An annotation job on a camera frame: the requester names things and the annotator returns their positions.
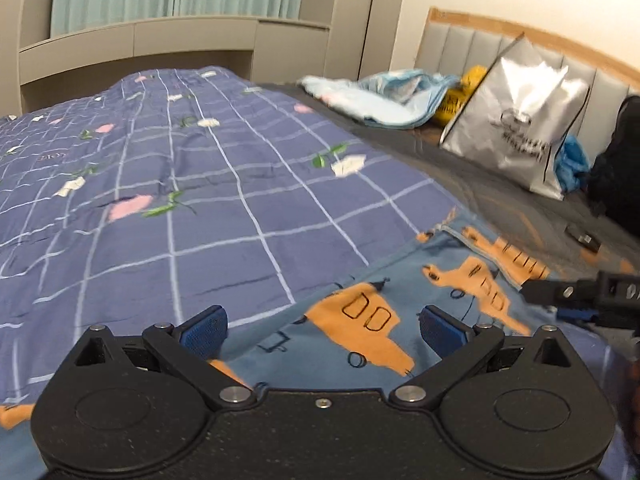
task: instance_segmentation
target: flower pattern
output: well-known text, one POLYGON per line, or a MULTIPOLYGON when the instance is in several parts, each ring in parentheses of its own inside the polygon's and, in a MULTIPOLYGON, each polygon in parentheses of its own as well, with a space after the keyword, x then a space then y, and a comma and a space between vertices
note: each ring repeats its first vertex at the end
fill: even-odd
POLYGON ((367 160, 367 155, 349 155, 343 160, 334 162, 331 165, 331 169, 334 170, 335 176, 338 178, 344 178, 350 174, 358 173, 364 168, 364 163, 367 160))
POLYGON ((208 126, 220 126, 220 123, 215 119, 201 119, 198 121, 198 126, 207 128, 208 126))
POLYGON ((151 195, 137 195, 128 200, 121 200, 115 203, 109 210, 109 222, 120 220, 125 216, 133 215, 149 207, 154 198, 151 195))
POLYGON ((64 186, 62 186, 59 190, 57 190, 53 194, 53 196, 67 196, 69 192, 80 189, 82 186, 84 186, 84 183, 85 183, 85 180, 84 180, 84 177, 82 176, 79 176, 75 180, 67 180, 64 186))
POLYGON ((115 124, 103 124, 99 128, 96 128, 95 133, 97 133, 97 134, 108 134, 111 130, 113 130, 114 126, 115 126, 115 124))
POLYGON ((299 114, 312 114, 314 112, 313 108, 303 105, 302 103, 296 103, 293 109, 299 114))

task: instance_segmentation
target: wooden headboard trim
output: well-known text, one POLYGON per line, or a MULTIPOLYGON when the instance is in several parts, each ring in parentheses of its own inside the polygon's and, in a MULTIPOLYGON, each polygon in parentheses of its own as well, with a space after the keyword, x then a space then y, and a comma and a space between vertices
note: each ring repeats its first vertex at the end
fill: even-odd
POLYGON ((440 10, 431 7, 427 17, 426 28, 429 23, 445 23, 448 25, 459 25, 460 27, 468 27, 475 30, 483 30, 484 32, 492 32, 493 34, 501 34, 510 38, 516 38, 524 33, 532 43, 538 44, 549 50, 555 50, 564 56, 571 57, 586 65, 600 69, 603 72, 613 76, 620 81, 625 82, 632 88, 640 90, 640 71, 614 59, 600 51, 594 50, 583 44, 577 43, 557 34, 540 30, 539 28, 529 27, 521 23, 507 22, 497 18, 488 18, 486 16, 477 16, 467 14, 465 12, 451 12, 449 10, 440 10))

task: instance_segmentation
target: blue plastic bag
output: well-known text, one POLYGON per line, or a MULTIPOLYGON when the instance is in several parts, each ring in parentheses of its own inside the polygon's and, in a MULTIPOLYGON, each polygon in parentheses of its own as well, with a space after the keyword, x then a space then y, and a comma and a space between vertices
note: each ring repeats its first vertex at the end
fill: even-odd
POLYGON ((590 167, 589 158, 584 153, 578 139, 572 135, 567 136, 558 156, 556 156, 554 167, 562 192, 569 193, 579 189, 581 178, 589 171, 590 167))

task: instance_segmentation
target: metal screw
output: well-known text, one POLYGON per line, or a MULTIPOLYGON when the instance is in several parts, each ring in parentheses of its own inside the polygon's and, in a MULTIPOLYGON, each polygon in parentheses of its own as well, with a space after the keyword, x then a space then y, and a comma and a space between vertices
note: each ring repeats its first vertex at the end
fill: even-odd
POLYGON ((220 392, 220 399, 229 404, 239 404, 251 397, 251 390, 244 386, 228 386, 220 392))
POLYGON ((329 399, 316 399, 316 406, 321 410, 330 408, 333 403, 329 399))
POLYGON ((427 392, 420 386, 400 386, 396 390, 396 397, 404 402, 418 402, 427 396, 427 392))

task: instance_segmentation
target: upholstered headboard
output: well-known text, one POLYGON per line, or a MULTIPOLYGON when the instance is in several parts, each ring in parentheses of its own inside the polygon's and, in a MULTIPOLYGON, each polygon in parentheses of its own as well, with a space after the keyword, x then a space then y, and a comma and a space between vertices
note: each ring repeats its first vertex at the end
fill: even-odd
POLYGON ((462 75, 489 66, 513 38, 524 33, 549 65, 569 67, 569 78, 591 86, 589 102, 570 131, 591 163, 609 144, 618 109, 628 94, 640 93, 640 71, 574 41, 519 23, 430 9, 416 68, 462 75))

